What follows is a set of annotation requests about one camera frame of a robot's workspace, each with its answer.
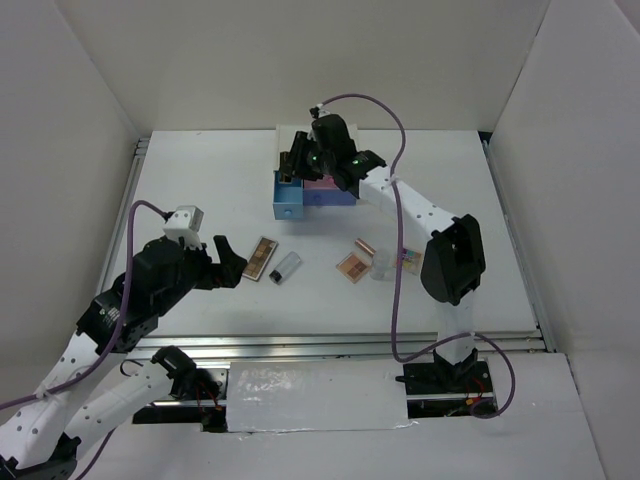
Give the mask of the pink drawer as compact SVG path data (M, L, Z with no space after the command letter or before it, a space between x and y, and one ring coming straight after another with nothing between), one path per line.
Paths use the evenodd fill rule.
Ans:
M331 176L323 176L318 180L305 180L303 182L303 189L305 191L317 191L317 190L337 190L333 178Z

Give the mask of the purple bottom drawer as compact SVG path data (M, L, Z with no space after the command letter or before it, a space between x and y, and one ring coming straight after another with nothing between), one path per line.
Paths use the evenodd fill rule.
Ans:
M305 206L354 206L356 198L348 192L329 189L305 189L303 191L303 204Z

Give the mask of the light blue small drawer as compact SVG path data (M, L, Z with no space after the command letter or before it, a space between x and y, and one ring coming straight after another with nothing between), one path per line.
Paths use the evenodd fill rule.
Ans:
M304 195L302 181L300 179L282 181L281 174L275 171L272 207L275 220L303 219Z

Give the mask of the clear bottle black cap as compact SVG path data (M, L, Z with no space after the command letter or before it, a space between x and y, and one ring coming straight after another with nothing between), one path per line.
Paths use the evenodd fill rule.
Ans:
M302 260L296 252L289 252L270 272L269 279L274 284L280 285L296 271L301 262Z

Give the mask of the rose gold lipstick tube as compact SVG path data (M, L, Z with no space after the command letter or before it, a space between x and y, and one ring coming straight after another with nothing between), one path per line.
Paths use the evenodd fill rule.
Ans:
M368 255L369 257L373 258L376 250L371 247L368 243L366 243L364 240L362 240L361 238L357 238L354 242L354 244L360 249L362 250L366 255Z

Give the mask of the clear ribbed plastic bottle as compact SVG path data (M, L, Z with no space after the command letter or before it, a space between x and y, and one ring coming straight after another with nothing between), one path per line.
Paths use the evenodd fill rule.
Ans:
M386 281L393 269L393 258L389 250L377 249L371 260L369 275L373 280Z

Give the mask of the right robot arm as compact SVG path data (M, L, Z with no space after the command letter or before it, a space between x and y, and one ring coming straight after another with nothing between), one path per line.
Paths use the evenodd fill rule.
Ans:
M434 376L442 389L459 390L478 358L472 303L486 270L478 221L436 206L399 180L376 153L358 150L339 115L315 107L311 116L309 131L296 132L281 173L301 180L327 175L341 191L394 216L399 228L412 225L425 243L420 282L435 301L440 320L437 341L429 349Z

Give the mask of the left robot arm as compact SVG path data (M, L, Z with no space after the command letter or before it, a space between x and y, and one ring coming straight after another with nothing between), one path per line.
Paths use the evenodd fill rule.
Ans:
M38 391L8 402L15 414L1 427L4 479L67 479L100 439L146 404L185 398L216 384L186 353L163 347L115 389L92 394L159 319L192 290L234 288L247 265L217 235L213 261L200 244L161 237L128 254L125 272L90 303L77 330Z

